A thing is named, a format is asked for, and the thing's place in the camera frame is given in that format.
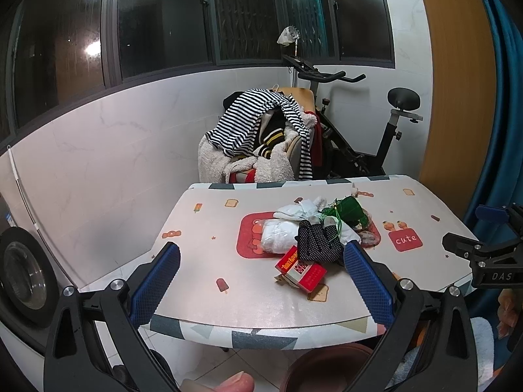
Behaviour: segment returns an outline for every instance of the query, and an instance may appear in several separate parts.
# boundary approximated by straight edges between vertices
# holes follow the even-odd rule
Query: blue textured pad
[[[345,269],[358,288],[372,319],[389,328],[394,323],[392,297],[362,255],[365,251],[359,248],[358,242],[354,240],[347,243],[343,252]]]
[[[476,208],[476,218],[496,224],[504,224],[508,222],[508,213],[501,208],[493,208],[491,206],[479,205]]]
[[[180,268],[180,249],[172,243],[131,297],[129,319],[135,328],[147,324]]]

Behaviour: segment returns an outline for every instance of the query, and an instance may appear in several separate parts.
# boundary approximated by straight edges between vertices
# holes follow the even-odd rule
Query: silver bolt
[[[401,282],[399,282],[399,285],[401,286],[402,289],[405,289],[405,290],[411,290],[414,287],[414,283],[412,282],[412,280],[409,280],[409,279],[401,280]]]
[[[120,290],[125,284],[125,281],[122,279],[113,280],[111,282],[111,289]]]
[[[74,287],[72,287],[72,286],[67,286],[64,289],[64,296],[71,296],[73,293],[74,293]]]
[[[452,296],[459,296],[460,294],[460,291],[459,289],[456,287],[456,286],[451,286],[449,287],[449,293],[452,295]]]

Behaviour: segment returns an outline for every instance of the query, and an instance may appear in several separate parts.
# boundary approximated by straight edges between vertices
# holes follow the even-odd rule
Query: window
[[[209,63],[202,0],[118,0],[123,78]]]
[[[23,5],[14,78],[19,127],[104,84],[101,0],[25,0]]]
[[[7,102],[5,95],[5,73],[7,62],[7,46],[11,33],[14,15],[5,16],[0,24],[0,142],[9,137],[9,117],[7,115]]]
[[[274,0],[214,0],[219,59],[281,59]]]
[[[392,60],[384,0],[335,0],[341,58]]]
[[[289,24],[298,28],[299,55],[305,59],[334,56],[328,0],[286,0]]]

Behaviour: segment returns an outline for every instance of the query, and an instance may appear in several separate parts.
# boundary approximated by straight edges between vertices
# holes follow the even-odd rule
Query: striped shirt
[[[283,93],[252,89],[245,91],[231,104],[221,117],[216,128],[205,136],[216,148],[230,158],[238,155],[251,156],[256,133],[260,129],[261,116],[276,106],[281,107],[287,121],[301,137],[299,180],[312,180],[310,135],[301,118],[301,109],[296,100]]]

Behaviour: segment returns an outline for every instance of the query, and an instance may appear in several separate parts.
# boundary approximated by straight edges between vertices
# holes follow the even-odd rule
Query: black bike saddle
[[[393,88],[387,99],[394,107],[407,112],[419,109],[421,104],[418,93],[408,88]]]

